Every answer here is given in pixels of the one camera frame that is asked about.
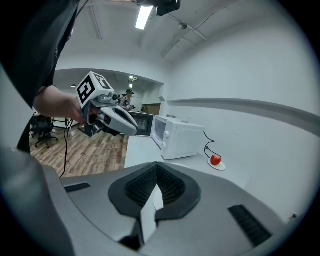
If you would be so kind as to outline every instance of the wooden floor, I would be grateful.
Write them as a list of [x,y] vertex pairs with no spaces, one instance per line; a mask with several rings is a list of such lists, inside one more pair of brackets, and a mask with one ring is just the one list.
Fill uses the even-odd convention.
[[[54,167],[60,176],[64,170],[66,142],[64,129],[55,128],[51,133],[55,139],[35,147],[37,138],[30,136],[31,155],[42,165]],[[69,132],[66,169],[63,177],[83,176],[116,171],[125,167],[128,137],[100,132],[88,137],[77,129]]]

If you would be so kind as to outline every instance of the white countertop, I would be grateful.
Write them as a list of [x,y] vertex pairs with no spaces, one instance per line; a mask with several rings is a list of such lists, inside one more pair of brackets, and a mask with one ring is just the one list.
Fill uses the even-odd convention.
[[128,168],[149,162],[166,162],[170,164],[184,165],[196,171],[229,180],[242,189],[245,188],[250,178],[249,170],[242,168],[235,162],[232,162],[227,156],[223,158],[226,170],[220,171],[209,166],[208,158],[200,153],[190,157],[164,160],[161,156],[160,148],[151,137],[129,137],[124,167]]

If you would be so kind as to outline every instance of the black sleeve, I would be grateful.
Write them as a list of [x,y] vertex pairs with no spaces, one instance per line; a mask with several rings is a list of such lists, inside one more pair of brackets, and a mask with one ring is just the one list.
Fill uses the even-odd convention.
[[[40,87],[53,83],[56,63],[72,31],[79,1],[22,1],[14,23],[1,31],[6,39],[2,41],[1,48],[5,50],[0,52],[0,61],[31,108]],[[15,10],[14,4],[11,3],[13,9],[5,9]]]

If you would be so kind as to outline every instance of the ceiling light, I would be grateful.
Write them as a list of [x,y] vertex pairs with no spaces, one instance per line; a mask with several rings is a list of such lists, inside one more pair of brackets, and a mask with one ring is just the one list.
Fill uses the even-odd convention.
[[152,9],[153,9],[153,6],[149,6],[149,7],[141,6],[140,7],[139,16],[138,16],[138,19],[137,19],[136,25],[135,25],[136,29],[139,29],[139,30],[145,29],[145,26],[147,24],[147,21],[148,21],[148,18],[149,18],[149,15],[150,15]]

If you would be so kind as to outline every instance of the office chair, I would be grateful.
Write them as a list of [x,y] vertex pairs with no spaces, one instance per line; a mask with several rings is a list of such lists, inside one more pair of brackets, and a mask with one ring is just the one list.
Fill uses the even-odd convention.
[[46,148],[48,149],[48,141],[58,141],[57,137],[53,137],[51,135],[51,132],[54,129],[54,124],[52,123],[51,118],[45,118],[44,121],[38,121],[37,118],[33,116],[30,120],[30,125],[32,125],[32,128],[30,129],[30,131],[33,132],[33,134],[31,135],[32,138],[34,138],[35,135],[38,135],[38,141],[34,145],[36,148],[38,147],[38,144],[40,142],[45,142]]

